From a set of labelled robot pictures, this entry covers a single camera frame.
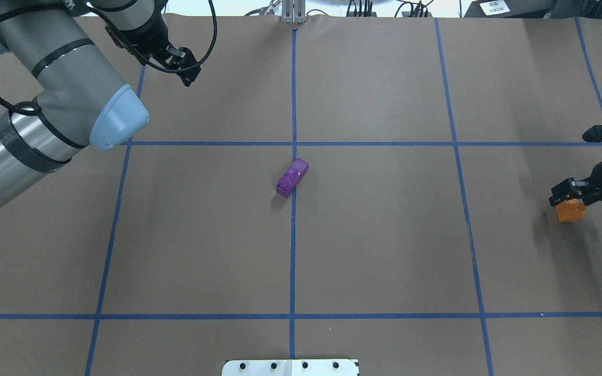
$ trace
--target white bracket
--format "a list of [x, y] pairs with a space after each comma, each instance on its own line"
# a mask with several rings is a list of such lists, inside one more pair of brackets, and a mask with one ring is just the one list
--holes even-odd
[[222, 376], [359, 376], [353, 359], [228, 361]]
[[282, 0], [282, 23], [306, 22], [306, 0]]

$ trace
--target purple object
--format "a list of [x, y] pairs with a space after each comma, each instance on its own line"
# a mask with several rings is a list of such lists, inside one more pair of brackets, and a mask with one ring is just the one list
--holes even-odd
[[297, 158], [292, 162], [292, 165], [287, 172], [277, 181], [277, 185], [275, 186], [275, 191], [278, 195], [281, 195], [284, 198], [289, 198], [296, 185], [301, 181], [301, 178], [308, 171], [308, 163], [301, 159]]

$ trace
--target blue grid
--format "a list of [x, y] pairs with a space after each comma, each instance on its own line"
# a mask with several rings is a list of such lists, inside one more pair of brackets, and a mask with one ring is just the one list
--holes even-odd
[[[596, 92], [600, 110], [602, 111], [602, 97], [599, 87], [593, 73], [592, 65], [588, 57], [587, 48], [583, 39], [582, 29], [579, 19], [575, 18], [578, 38], [581, 43], [587, 71], [592, 80], [593, 87]], [[126, 152], [124, 163], [122, 165], [122, 174], [120, 177], [120, 185], [115, 203], [114, 216], [110, 239], [108, 242], [107, 255], [105, 265], [103, 266], [102, 283], [100, 285], [99, 297], [96, 311], [94, 314], [0, 314], [0, 320], [91, 320], [94, 321], [90, 348], [88, 352], [85, 375], [89, 376], [91, 372], [91, 363], [94, 359], [96, 350], [99, 325], [101, 321], [127, 321], [127, 320], [180, 320], [180, 321], [219, 321], [219, 320], [286, 320], [289, 321], [289, 352], [290, 357], [295, 357], [295, 321], [296, 320], [435, 320], [435, 319], [470, 319], [480, 320], [482, 326], [483, 344], [485, 348], [485, 361], [487, 362], [488, 374], [493, 376], [494, 370], [492, 366], [491, 351], [489, 345], [489, 336], [487, 328], [487, 319], [517, 319], [517, 318], [592, 318], [602, 317], [602, 312], [485, 312], [482, 300], [482, 289], [480, 286], [480, 274], [478, 270], [478, 260], [475, 252], [475, 244], [473, 242], [473, 234], [471, 228], [470, 212], [468, 209], [468, 198], [466, 196], [466, 188], [464, 185], [464, 176], [461, 168], [460, 147], [601, 147], [601, 144], [589, 143], [515, 143], [515, 142], [461, 142], [458, 140], [456, 127], [454, 123], [454, 112], [452, 110], [452, 101], [449, 93], [449, 84], [447, 81], [447, 71], [445, 69], [444, 50], [442, 47], [441, 29], [439, 20], [435, 19], [435, 31], [437, 36], [438, 53], [441, 62], [441, 70], [445, 88], [445, 99], [447, 102], [447, 114], [451, 128], [451, 142], [299, 142], [296, 136], [296, 38], [297, 29], [292, 30], [292, 142], [193, 142], [193, 141], [134, 141], [131, 138], [124, 143]], [[141, 95], [143, 90], [145, 69], [142, 67], [138, 82], [137, 95]], [[290, 258], [290, 312], [289, 314], [103, 314], [103, 298], [105, 297], [108, 271], [110, 268], [110, 260], [112, 257], [113, 245], [115, 242], [115, 229], [120, 214], [120, 205], [122, 203], [122, 191], [124, 190], [124, 182], [126, 178], [127, 168], [129, 166], [129, 157], [132, 147], [146, 146], [253, 146], [253, 147], [268, 147], [268, 146], [289, 146], [292, 147], [292, 157], [296, 159], [297, 148], [302, 147], [372, 147], [372, 146], [389, 146], [389, 147], [452, 147], [455, 153], [457, 165], [458, 182], [461, 191], [461, 200], [464, 207], [464, 216], [466, 226], [470, 238], [470, 250], [473, 263], [473, 278], [476, 287], [476, 298], [478, 300], [478, 312], [461, 312], [461, 313], [378, 313], [378, 314], [298, 314], [296, 313], [296, 191], [292, 195], [292, 211], [291, 211], [291, 258]]]

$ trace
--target sticker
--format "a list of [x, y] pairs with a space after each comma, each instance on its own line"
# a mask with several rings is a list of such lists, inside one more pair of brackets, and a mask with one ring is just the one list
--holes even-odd
[[486, 15], [506, 14], [510, 11], [508, 4], [504, 0], [495, 0], [494, 2], [480, 3], [482, 11]]

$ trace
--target orange cube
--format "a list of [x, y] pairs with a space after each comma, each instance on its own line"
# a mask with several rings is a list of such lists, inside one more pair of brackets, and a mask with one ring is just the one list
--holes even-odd
[[572, 199], [555, 207], [559, 222], [575, 222], [585, 216], [587, 207], [580, 200]]

